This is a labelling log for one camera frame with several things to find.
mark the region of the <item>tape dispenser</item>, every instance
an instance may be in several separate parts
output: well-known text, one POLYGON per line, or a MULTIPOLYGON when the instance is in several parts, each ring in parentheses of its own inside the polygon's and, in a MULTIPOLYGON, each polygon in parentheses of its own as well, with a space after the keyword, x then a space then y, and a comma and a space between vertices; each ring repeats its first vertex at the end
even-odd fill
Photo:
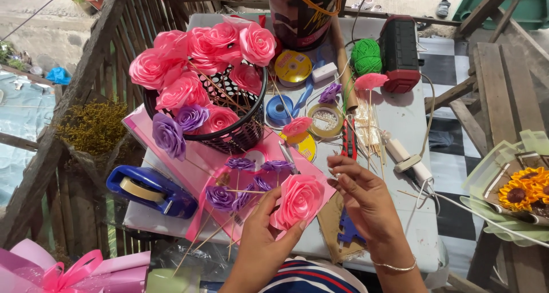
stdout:
POLYGON ((106 180, 110 191, 170 217, 189 219, 198 204, 186 189, 151 168, 120 165, 106 180))

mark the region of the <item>purple flower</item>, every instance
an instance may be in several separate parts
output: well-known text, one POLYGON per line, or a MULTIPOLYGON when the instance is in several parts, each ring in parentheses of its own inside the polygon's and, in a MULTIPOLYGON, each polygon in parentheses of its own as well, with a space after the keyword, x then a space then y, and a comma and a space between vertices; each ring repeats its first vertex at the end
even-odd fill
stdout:
POLYGON ((235 192, 225 191, 229 189, 226 186, 207 186, 206 200, 214 207, 222 212, 230 212, 233 210, 233 202, 236 199, 235 192))
MULTIPOLYGON (((244 188, 244 191, 254 191, 255 184, 251 183, 244 188)), ((239 212, 251 199, 250 192, 235 192, 238 193, 237 199, 233 202, 233 212, 239 212)))
POLYGON ((263 178, 256 176, 254 177, 254 180, 259 191, 267 192, 272 189, 272 187, 263 178))
POLYGON ((175 117, 183 132, 196 130, 210 117, 210 110, 198 104, 182 107, 175 117))
POLYGON ((279 174, 282 170, 292 170, 295 165, 284 160, 273 160, 263 163, 261 168, 266 171, 276 171, 279 174))
POLYGON ((157 113, 153 116, 153 139, 164 149, 171 159, 185 160, 187 142, 183 139, 183 129, 170 117, 157 113))
POLYGON ((335 96, 341 91, 341 84, 332 83, 320 94, 319 103, 332 104, 335 102, 335 96))
POLYGON ((255 170, 255 163, 252 160, 246 158, 230 158, 227 163, 225 163, 225 165, 230 167, 231 169, 245 171, 255 170))

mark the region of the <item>yarn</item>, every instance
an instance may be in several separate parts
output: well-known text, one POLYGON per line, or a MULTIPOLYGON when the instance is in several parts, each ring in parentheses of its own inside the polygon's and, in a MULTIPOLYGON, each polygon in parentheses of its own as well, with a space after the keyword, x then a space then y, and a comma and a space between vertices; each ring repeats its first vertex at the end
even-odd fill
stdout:
POLYGON ((362 39, 355 43, 353 51, 351 51, 351 59, 360 76, 381 72, 379 44, 372 39, 362 39))

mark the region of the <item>sandal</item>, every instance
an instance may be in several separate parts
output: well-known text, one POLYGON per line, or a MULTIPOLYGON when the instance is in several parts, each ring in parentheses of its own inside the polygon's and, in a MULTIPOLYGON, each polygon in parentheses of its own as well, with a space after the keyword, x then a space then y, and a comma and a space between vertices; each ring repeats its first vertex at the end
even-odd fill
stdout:
MULTIPOLYGON (((421 17, 434 18, 432 16, 427 16, 427 15, 422 15, 421 17)), ((416 23, 416 24, 417 24, 417 31, 423 31, 431 25, 431 23, 416 23)))
POLYGON ((439 17, 446 17, 449 14, 449 6, 451 3, 448 0, 442 0, 436 9, 436 15, 439 17))
MULTIPOLYGON (((360 1, 358 1, 357 3, 353 4, 351 6, 351 8, 353 9, 358 9, 359 8, 359 5, 360 5, 360 1)), ((364 0, 364 3, 362 4, 362 7, 360 8, 361 10, 367 10, 369 8, 371 8, 372 6, 374 5, 374 0, 364 0)))
POLYGON ((374 5, 374 7, 370 10, 372 12, 383 12, 383 9, 379 4, 374 5))

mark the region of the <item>blue satin ribbon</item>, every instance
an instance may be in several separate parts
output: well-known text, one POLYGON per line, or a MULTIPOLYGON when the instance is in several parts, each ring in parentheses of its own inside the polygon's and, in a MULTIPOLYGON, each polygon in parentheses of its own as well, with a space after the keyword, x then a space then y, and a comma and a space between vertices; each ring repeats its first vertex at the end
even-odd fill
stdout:
POLYGON ((282 100, 284 100, 284 104, 282 103, 282 100, 280 99, 280 95, 275 95, 272 97, 271 100, 267 103, 267 107, 265 107, 267 111, 267 116, 271 119, 271 121, 276 124, 277 126, 285 126, 292 121, 292 118, 288 115, 288 111, 286 111, 286 107, 290 112, 294 111, 294 102, 292 102, 292 99, 290 99, 288 96, 282 95, 282 100))
MULTIPOLYGON (((313 63, 313 71, 326 65, 326 60, 322 57, 322 47, 325 45, 326 44, 322 44, 316 51, 316 63, 313 63)), ((305 102, 311 96, 314 88, 315 81, 312 80, 312 74, 310 74, 309 77, 307 77, 307 80, 305 80, 305 92, 299 97, 298 102, 295 104, 295 107, 292 110, 292 116, 297 116, 299 114, 299 109, 305 106, 305 102)))

